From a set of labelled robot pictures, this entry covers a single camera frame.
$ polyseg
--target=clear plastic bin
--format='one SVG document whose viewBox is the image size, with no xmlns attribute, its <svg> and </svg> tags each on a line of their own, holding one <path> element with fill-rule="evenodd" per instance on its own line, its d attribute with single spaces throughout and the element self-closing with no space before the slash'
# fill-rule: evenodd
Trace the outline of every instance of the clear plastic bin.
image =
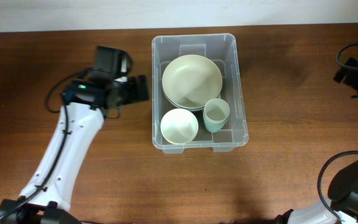
<svg viewBox="0 0 358 224">
<path fill-rule="evenodd" d="M 214 152 L 228 152 L 248 142 L 248 129 L 237 58 L 236 38 L 232 34 L 158 36 L 152 41 L 153 54 L 153 144 L 164 153 L 183 153 L 187 148 L 212 147 Z M 164 114 L 176 107 L 165 97 L 162 75 L 167 65 L 182 55 L 196 54 L 212 60 L 223 76 L 221 98 L 229 103 L 231 112 L 222 130 L 211 133 L 205 129 L 203 112 L 194 114 L 198 133 L 192 142 L 170 144 L 161 134 Z"/>
</svg>

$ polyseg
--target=wooden table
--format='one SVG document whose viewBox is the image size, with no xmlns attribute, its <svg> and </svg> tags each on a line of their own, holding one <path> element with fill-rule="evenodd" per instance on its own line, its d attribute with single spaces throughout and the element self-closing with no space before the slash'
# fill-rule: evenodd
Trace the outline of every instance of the wooden table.
<svg viewBox="0 0 358 224">
<path fill-rule="evenodd" d="M 355 91 L 333 81 L 337 52 L 358 42 L 358 24 L 0 34 L 0 203 L 16 199 L 57 124 L 44 97 L 57 80 L 90 66 L 96 45 L 128 51 L 151 90 L 157 35 L 228 32 L 237 39 L 249 142 L 228 153 L 152 144 L 152 102 L 107 120 L 82 165 L 70 213 L 101 223 L 219 223 L 274 218 L 318 201 L 316 180 L 332 155 L 358 150 Z M 358 58 L 358 49 L 345 55 Z M 60 105 L 56 96 L 52 105 Z M 357 157 L 335 162 L 333 175 Z"/>
</svg>

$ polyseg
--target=cup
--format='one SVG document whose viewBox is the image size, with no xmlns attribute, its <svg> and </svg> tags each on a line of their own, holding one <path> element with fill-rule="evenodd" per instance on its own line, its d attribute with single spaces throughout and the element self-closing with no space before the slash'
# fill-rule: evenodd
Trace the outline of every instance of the cup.
<svg viewBox="0 0 358 224">
<path fill-rule="evenodd" d="M 218 132 L 229 119 L 230 106 L 219 98 L 209 100 L 204 107 L 205 128 L 212 133 Z"/>
</svg>

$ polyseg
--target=black cable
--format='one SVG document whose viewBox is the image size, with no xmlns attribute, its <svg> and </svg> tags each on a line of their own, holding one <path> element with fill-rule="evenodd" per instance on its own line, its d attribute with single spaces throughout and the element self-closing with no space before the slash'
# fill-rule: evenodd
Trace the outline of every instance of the black cable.
<svg viewBox="0 0 358 224">
<path fill-rule="evenodd" d="M 336 63 L 341 66 L 342 68 L 345 68 L 345 69 L 348 69 L 348 70 L 352 70 L 352 71 L 355 71 L 355 72 L 358 72 L 358 68 L 357 67 L 353 67 L 353 66 L 350 66 L 350 65 L 345 65 L 343 64 L 342 62 L 339 61 L 339 59 L 341 58 L 341 54 L 343 51 L 345 51 L 346 49 L 350 48 L 350 47 L 355 47 L 355 46 L 358 46 L 358 43 L 355 43 L 355 44 L 349 44 L 348 46 L 342 48 L 338 55 L 336 56 Z"/>
<path fill-rule="evenodd" d="M 117 81 L 117 80 L 113 80 L 112 81 L 113 83 L 117 83 L 120 87 L 122 87 L 122 88 L 125 88 L 125 84 L 123 84 L 123 82 L 120 82 L 120 81 Z M 118 119 L 118 118 L 120 118 L 121 117 L 121 111 L 120 110 L 118 110 L 118 114 L 117 114 L 117 116 L 116 117 L 109 117 L 109 116 L 106 116 L 106 118 L 108 118 L 108 119 Z"/>
<path fill-rule="evenodd" d="M 327 202 L 324 199 L 323 191 L 321 190 L 321 182 L 323 181 L 323 175 L 327 167 L 332 163 L 334 160 L 342 157 L 342 156 L 348 156 L 348 155 L 358 155 L 358 151 L 346 151 L 341 152 L 339 154 L 336 154 L 335 156 L 332 156 L 327 160 L 327 162 L 323 165 L 323 168 L 321 168 L 320 173 L 318 174 L 317 179 L 317 191 L 318 191 L 318 197 L 321 200 L 321 203 L 323 203 L 324 207 L 327 208 L 329 212 L 331 212 L 336 218 L 339 223 L 342 223 L 341 217 L 327 204 Z"/>
<path fill-rule="evenodd" d="M 84 78 L 85 75 L 88 73 L 88 71 L 89 71 L 90 69 L 91 69 L 91 68 L 86 68 L 86 69 L 84 69 L 84 70 L 82 70 L 82 71 L 80 71 L 80 72 L 76 72 L 76 73 L 74 73 L 74 74 L 72 74 L 72 75 L 69 75 L 69 76 L 67 76 L 66 78 L 60 80 L 58 83 L 56 83 L 56 84 L 49 90 L 49 92 L 48 92 L 48 94 L 47 94 L 47 97 L 45 98 L 45 107 L 46 107 L 46 109 L 47 109 L 49 112 L 51 112 L 51 113 L 59 113 L 60 110 L 52 110 L 52 109 L 50 109 L 50 107 L 49 107 L 49 100 L 50 100 L 50 97 L 52 96 L 52 93 L 54 93 L 54 91 L 55 91 L 63 82 L 65 82 L 65 81 L 67 81 L 67 80 L 69 80 L 69 79 L 71 79 L 71 78 L 73 78 L 73 77 Z"/>
<path fill-rule="evenodd" d="M 56 154 L 55 160 L 53 161 L 52 166 L 49 169 L 49 172 L 47 174 L 47 176 L 44 178 L 44 181 L 41 183 L 40 186 L 37 186 L 37 190 L 35 190 L 34 193 L 32 193 L 30 196 L 28 196 L 24 201 L 22 201 L 21 203 L 17 204 L 14 208 L 10 209 L 9 211 L 3 213 L 0 216 L 0 222 L 2 222 L 3 220 L 5 220 L 10 214 L 16 212 L 18 209 L 20 209 L 23 205 L 25 205 L 27 202 L 29 202 L 31 199 L 33 199 L 38 193 L 40 193 L 44 187 L 46 186 L 47 182 L 49 181 L 49 178 L 52 176 L 56 165 L 59 161 L 60 155 L 62 154 L 63 148 L 65 146 L 66 143 L 66 139 L 67 139 L 67 135 L 68 135 L 68 112 L 67 112 L 67 106 L 64 102 L 64 98 L 63 95 L 61 95 L 62 97 L 62 101 L 63 101 L 63 107 L 65 109 L 65 116 L 66 116 L 66 125 L 65 125 L 65 129 L 63 131 L 63 139 L 62 139 L 62 143 L 60 143 L 60 147 L 59 150 Z"/>
</svg>

